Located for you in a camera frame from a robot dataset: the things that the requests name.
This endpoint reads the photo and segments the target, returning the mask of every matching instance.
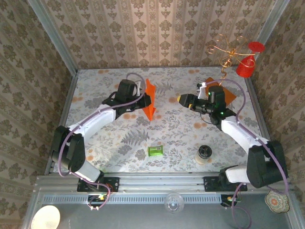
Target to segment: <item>white bowl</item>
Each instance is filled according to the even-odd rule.
[[[56,229],[59,225],[61,215],[57,207],[47,205],[36,212],[32,220],[32,229]]]

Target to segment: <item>patterned tablecloth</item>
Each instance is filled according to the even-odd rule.
[[[154,120],[148,121],[143,110],[122,115],[89,140],[85,146],[88,161],[104,172],[206,172],[245,164],[245,151],[230,136],[177,102],[181,94],[197,94],[197,83],[208,77],[219,79],[220,70],[219,67],[80,70],[67,126],[89,115],[116,91],[127,73],[135,72],[156,86]],[[228,78],[246,91],[241,120],[260,134],[244,79],[233,69],[228,70]],[[241,91],[232,83],[225,82],[223,86],[237,96],[229,105],[237,112],[243,102]],[[209,121],[208,115],[203,118]],[[148,157],[148,147],[159,145],[163,145],[163,156]],[[204,165],[195,161],[201,145],[209,145],[213,151]]]

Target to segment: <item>green block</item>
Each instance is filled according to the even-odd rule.
[[[163,146],[148,147],[148,156],[162,156]]]

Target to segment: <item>patterned wall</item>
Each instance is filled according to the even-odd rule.
[[[289,176],[305,202],[305,1],[291,0],[252,77],[269,133],[283,144]]]
[[[255,40],[275,0],[42,0],[80,69],[206,66],[218,33]]]
[[[0,228],[19,228],[70,73],[24,0],[0,0]]]

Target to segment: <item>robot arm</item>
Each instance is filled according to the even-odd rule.
[[[256,136],[254,138],[245,131],[237,123],[236,114],[226,108],[222,87],[211,86],[207,100],[200,97],[183,94],[178,98],[178,102],[195,112],[208,114],[211,123],[231,136],[248,154],[247,165],[228,167],[220,171],[219,181],[223,187],[231,183],[251,183],[254,187],[259,188],[283,179],[275,162],[257,139],[269,147],[287,176],[281,144],[277,141],[269,141],[251,131]]]
[[[150,96],[146,93],[136,103],[132,103],[134,100],[140,97],[140,84],[131,80],[122,80],[119,84],[118,91],[112,93],[102,104],[98,107],[93,116],[87,122],[89,115],[83,120],[69,127],[59,126],[54,133],[54,139],[51,146],[51,158],[53,161],[58,162],[59,153],[64,139],[70,133],[71,130],[80,126],[68,140],[62,153],[61,164],[70,172],[76,173],[82,178],[90,181],[101,181],[104,173],[94,167],[86,160],[85,155],[85,143],[102,129],[103,126],[113,122],[126,112],[132,112],[136,109],[141,109],[151,104]]]

